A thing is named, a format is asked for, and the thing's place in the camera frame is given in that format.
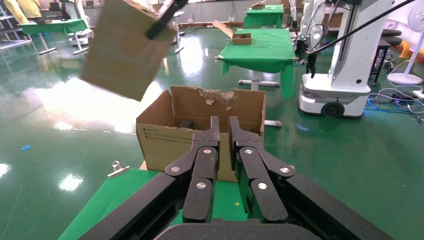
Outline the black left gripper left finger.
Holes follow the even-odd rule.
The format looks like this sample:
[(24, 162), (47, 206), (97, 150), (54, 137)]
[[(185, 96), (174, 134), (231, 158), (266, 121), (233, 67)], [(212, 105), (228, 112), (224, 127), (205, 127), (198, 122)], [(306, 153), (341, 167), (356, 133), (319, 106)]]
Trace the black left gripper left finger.
[(219, 117), (210, 118), (210, 128), (192, 137), (191, 149), (165, 167), (165, 173), (182, 187), (183, 223), (210, 223), (215, 183), (219, 169)]

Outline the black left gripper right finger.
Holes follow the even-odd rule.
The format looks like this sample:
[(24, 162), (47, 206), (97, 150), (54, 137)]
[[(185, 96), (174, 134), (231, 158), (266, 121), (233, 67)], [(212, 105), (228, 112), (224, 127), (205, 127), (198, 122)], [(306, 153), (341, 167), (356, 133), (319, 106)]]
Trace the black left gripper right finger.
[(276, 186), (295, 175), (289, 164), (267, 152), (262, 138), (229, 118), (229, 156), (245, 212), (262, 223), (284, 223), (288, 212)]

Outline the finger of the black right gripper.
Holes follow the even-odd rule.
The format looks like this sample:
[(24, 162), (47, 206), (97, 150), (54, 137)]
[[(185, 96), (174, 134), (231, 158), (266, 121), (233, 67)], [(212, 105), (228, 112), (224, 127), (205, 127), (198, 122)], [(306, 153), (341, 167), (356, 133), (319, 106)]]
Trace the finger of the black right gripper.
[(187, 5), (188, 0), (165, 0), (158, 11), (157, 20), (146, 32), (145, 36), (153, 40), (167, 26), (174, 14)]

